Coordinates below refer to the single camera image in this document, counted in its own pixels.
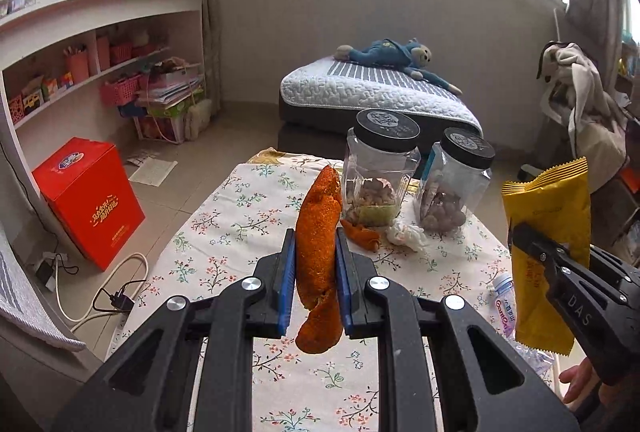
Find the hanging clothing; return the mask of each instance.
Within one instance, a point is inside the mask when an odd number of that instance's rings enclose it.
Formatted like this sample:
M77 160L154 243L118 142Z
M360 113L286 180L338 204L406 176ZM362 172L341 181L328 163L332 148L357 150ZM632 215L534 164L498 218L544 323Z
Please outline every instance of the hanging clothing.
M549 84L540 101L542 112L567 127L572 154L587 158L594 192L625 163L626 118L578 44L548 44L538 71Z

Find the white cable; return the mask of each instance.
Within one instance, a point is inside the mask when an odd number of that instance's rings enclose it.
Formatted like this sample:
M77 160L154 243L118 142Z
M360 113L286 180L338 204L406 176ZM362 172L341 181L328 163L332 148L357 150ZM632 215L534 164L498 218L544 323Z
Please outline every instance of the white cable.
M149 275L149 262L146 259L146 256L143 255L142 253L132 253L131 255L123 258L118 265L113 268L113 271L111 271L111 273L108 275L108 277L104 280L104 282L102 282L102 284L100 284L100 287L98 288L98 290L94 293L94 296L92 297L92 303L93 300L96 298L96 296L98 295L98 293L100 293L100 290L103 289L108 283L109 281L112 279L112 277L115 275L115 273L124 265L125 262L127 262L128 260L132 259L132 258L136 258L138 259L140 262L142 262L145 266L145 275L144 275L144 280L147 279L148 275ZM58 258L55 258L56 261L56 301L58 302L58 307L60 308L60 312L63 314L63 316L71 321L76 323L75 326L73 326L71 328L72 332L75 332L76 329L78 329L80 326L82 326L84 323L88 322L89 320L93 320L94 318L98 318L98 317L103 317L103 316L110 316L116 313L100 313L97 315L91 315L89 316L89 313L91 312L92 305L89 305L89 308L87 309L87 311L84 312L84 315L82 315L79 319L75 319L75 318L71 318L69 315L67 315L65 313L65 310L62 309L62 304L60 303L60 290L58 288ZM138 283L138 287L136 288L136 290L133 292L133 295L131 297L131 299L133 300L138 292L142 289L142 285L144 284L144 282L140 282Z

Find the pink pencil holder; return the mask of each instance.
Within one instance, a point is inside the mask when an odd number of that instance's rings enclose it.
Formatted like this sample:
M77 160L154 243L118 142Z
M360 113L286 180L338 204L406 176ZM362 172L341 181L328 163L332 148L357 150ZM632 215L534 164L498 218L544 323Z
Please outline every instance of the pink pencil holder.
M109 38L100 37L96 39L95 45L98 49L98 63L100 64L100 70L105 71L111 67L111 61L109 56Z
M65 62L66 70L71 73L75 85L89 78L89 60L86 51L65 57Z

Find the yellow snack packet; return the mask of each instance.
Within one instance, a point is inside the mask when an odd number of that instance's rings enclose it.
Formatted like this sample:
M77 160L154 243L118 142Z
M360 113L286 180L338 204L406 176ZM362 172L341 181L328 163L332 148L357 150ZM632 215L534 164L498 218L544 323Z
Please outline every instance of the yellow snack packet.
M529 183L506 182L502 200L509 228L527 222L589 267L591 207L586 158L550 168ZM516 340L531 348L569 354L574 336L546 299L549 284L544 266L512 246L511 267L518 313Z

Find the dried orange peel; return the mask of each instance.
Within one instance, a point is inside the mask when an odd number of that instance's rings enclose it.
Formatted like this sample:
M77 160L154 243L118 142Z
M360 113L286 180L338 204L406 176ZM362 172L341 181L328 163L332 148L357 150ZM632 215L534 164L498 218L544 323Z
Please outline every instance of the dried orange peel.
M361 248L369 250L370 252L377 252L380 248L380 234L375 230L365 228L363 225L353 225L347 219L341 219L340 223L344 228L344 233L353 242L355 242Z
M341 212L340 177L326 166L302 201L296 223L296 287L310 311L296 345L308 354L327 351L342 336L335 287L335 227Z

